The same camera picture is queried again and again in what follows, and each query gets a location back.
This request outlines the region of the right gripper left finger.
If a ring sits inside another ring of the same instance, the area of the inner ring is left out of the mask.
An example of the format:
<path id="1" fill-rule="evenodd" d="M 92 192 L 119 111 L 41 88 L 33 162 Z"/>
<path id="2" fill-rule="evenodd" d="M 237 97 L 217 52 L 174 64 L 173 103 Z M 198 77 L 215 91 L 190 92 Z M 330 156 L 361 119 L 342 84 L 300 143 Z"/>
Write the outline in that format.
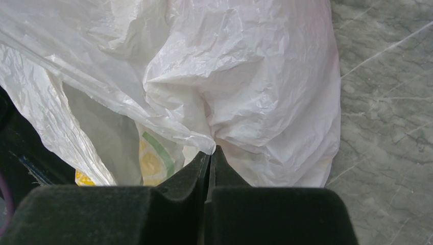
<path id="1" fill-rule="evenodd" d="M 155 187 L 36 188 L 1 244 L 203 244 L 209 164 L 200 152 Z"/>

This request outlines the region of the white plastic bag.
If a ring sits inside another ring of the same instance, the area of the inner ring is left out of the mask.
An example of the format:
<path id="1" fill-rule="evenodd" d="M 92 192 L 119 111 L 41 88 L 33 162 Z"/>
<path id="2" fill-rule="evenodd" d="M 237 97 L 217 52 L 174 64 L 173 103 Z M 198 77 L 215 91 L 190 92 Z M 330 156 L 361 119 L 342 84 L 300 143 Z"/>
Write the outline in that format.
<path id="1" fill-rule="evenodd" d="M 340 146 L 330 1 L 1 1 L 1 87 L 96 185 L 221 146 L 250 185 L 323 187 Z"/>

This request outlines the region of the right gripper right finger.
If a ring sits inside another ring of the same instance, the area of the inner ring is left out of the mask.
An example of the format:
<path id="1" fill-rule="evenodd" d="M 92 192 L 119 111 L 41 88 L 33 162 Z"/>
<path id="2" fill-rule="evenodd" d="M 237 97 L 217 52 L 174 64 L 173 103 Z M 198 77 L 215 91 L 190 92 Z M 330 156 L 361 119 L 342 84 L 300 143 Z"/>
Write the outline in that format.
<path id="1" fill-rule="evenodd" d="M 220 146 L 210 157 L 205 244 L 357 244 L 342 199 L 324 188 L 252 187 Z"/>

